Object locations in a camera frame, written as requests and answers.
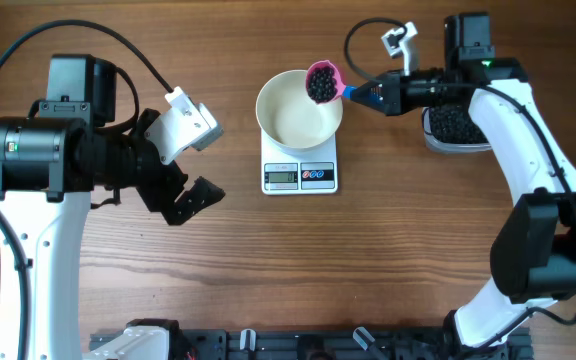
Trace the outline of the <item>clear plastic container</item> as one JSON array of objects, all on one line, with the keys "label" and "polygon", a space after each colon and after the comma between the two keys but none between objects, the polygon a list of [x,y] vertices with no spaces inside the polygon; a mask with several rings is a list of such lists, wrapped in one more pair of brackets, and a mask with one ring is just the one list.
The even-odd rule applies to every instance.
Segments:
[{"label": "clear plastic container", "polygon": [[438,140],[431,133],[430,109],[428,107],[423,109],[421,115],[421,122],[426,146],[429,150],[433,152],[441,154],[466,154],[466,153],[477,153],[492,150],[491,146],[488,143],[455,144],[455,143],[446,143]]}]

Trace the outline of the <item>black beans pile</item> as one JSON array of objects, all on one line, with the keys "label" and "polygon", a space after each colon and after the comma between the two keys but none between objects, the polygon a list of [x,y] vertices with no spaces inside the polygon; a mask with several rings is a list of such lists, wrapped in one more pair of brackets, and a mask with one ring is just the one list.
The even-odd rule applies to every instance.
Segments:
[{"label": "black beans pile", "polygon": [[448,144],[485,144],[487,138],[461,105],[442,105],[429,110],[430,133]]}]

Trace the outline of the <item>pink scoop blue handle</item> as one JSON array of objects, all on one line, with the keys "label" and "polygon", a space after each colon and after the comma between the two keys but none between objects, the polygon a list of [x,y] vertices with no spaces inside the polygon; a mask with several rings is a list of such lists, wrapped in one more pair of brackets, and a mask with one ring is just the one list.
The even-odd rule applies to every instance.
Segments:
[{"label": "pink scoop blue handle", "polygon": [[339,98],[350,98],[355,86],[347,85],[341,71],[329,60],[312,64],[307,70],[307,95],[316,104],[326,104]]}]

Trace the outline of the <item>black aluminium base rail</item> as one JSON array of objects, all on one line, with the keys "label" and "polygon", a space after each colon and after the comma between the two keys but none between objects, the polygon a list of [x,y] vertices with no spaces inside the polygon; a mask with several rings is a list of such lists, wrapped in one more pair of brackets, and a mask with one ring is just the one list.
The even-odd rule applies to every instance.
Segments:
[{"label": "black aluminium base rail", "polygon": [[468,359],[533,360],[530,333],[520,328],[502,345],[471,353],[458,349],[438,327],[353,332],[241,332],[185,330],[172,342],[172,359]]}]

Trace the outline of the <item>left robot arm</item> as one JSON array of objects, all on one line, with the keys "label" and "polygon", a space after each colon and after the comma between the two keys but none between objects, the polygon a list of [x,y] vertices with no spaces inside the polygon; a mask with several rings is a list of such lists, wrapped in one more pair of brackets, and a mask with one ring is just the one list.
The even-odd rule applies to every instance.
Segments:
[{"label": "left robot arm", "polygon": [[222,135],[203,104],[175,88],[168,111],[114,121],[123,71],[90,55],[51,59],[47,95],[29,117],[0,118],[0,357],[78,359],[80,250],[92,191],[135,188],[180,225],[223,191],[176,164]]}]

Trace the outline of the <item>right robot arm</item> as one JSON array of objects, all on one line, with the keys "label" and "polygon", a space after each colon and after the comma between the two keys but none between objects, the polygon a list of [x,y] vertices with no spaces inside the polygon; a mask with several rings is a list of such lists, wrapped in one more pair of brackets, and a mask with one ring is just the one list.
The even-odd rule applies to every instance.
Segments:
[{"label": "right robot arm", "polygon": [[496,55],[487,14],[446,18],[441,69],[418,67],[414,34],[411,24],[390,20],[382,42],[403,68],[366,74],[348,96],[387,116],[459,104],[490,145],[513,209],[491,247],[490,280],[449,313],[438,352],[485,359],[531,316],[550,316],[555,303],[576,298],[576,168],[542,119],[520,62]]}]

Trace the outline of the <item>white bowl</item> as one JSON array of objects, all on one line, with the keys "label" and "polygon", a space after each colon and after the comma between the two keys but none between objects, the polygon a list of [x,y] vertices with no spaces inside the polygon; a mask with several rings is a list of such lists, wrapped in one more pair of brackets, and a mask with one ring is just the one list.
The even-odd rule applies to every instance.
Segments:
[{"label": "white bowl", "polygon": [[262,132],[285,152],[305,152],[333,137],[343,119],[343,103],[317,104],[307,94],[306,70],[275,75],[261,88],[255,107]]}]

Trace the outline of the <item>white digital kitchen scale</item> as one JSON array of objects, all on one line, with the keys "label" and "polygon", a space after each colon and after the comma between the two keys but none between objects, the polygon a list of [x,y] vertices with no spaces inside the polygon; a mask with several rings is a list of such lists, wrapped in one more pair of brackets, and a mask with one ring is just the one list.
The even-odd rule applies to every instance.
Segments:
[{"label": "white digital kitchen scale", "polygon": [[322,195],[338,190],[335,136],[304,152],[286,151],[261,136],[261,190],[266,195]]}]

